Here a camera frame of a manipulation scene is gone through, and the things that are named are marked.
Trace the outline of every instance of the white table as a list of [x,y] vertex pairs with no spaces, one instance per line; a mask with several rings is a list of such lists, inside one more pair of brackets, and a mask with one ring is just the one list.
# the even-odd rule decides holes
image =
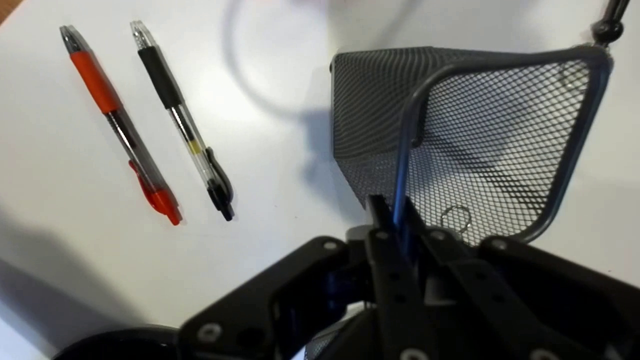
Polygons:
[[[586,40],[602,4],[26,0],[0,28],[0,357],[36,360],[107,328],[179,325],[313,235],[366,222],[331,153],[329,63],[338,50],[566,48]],[[132,20],[155,31],[234,181],[231,223],[149,81]],[[183,225],[142,197],[61,24],[74,24],[101,57],[180,201]],[[640,283],[638,6],[627,24],[573,190],[538,243]]]

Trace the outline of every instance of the black pen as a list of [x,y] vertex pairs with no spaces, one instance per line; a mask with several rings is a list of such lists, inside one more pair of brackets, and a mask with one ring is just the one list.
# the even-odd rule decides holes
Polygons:
[[155,42],[153,34],[142,22],[132,22],[134,40],[139,43],[140,60],[149,72],[149,75],[155,81],[155,87],[165,103],[165,107],[173,114],[188,152],[206,183],[206,190],[216,203],[216,207],[222,212],[227,220],[234,218],[233,209],[233,185],[229,181],[229,176],[220,168],[220,164],[214,158],[212,147],[209,147],[202,142],[202,136],[185,106],[183,93],[160,54],[159,43]]

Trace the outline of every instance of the mesh basket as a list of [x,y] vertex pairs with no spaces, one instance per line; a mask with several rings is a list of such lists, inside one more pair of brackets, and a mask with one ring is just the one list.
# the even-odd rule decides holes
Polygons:
[[471,243],[532,239],[561,205],[611,68],[592,46],[338,54],[334,155],[362,203],[397,194],[403,212],[408,196],[428,225]]

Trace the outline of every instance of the pen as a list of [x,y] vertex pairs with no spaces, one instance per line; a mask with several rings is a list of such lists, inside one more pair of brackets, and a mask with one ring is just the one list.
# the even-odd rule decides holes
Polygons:
[[128,164],[136,171],[146,200],[153,203],[157,212],[168,216],[168,220],[175,225],[180,223],[179,203],[170,188],[167,185],[153,155],[142,143],[142,138],[139,136],[134,124],[128,119],[124,107],[121,106],[117,91],[107,80],[89,43],[74,25],[61,25],[61,34],[89,91],[93,93],[101,111],[107,116],[109,124],[115,128],[118,140],[122,142],[127,153],[131,155]]
[[233,209],[233,185],[224,169],[214,158],[212,147],[209,147],[185,106],[183,93],[165,63],[159,43],[155,42],[153,34],[142,22],[132,22],[132,34],[139,46],[139,56],[155,81],[155,87],[165,103],[165,107],[175,117],[186,147],[198,168],[201,177],[206,183],[209,196],[212,197],[214,205],[222,212],[227,220],[234,218]]

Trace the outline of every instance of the red pen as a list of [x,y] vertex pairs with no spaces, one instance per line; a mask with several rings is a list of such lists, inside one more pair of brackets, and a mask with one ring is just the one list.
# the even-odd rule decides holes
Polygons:
[[128,164],[136,171],[146,200],[153,203],[157,212],[165,214],[175,225],[180,223],[183,218],[170,188],[167,185],[162,173],[159,171],[134,124],[124,114],[117,91],[109,84],[89,43],[85,42],[85,37],[74,25],[61,25],[61,34],[89,91],[93,93],[101,111],[107,116],[109,124],[115,128],[117,136],[121,138],[127,153],[131,155]]

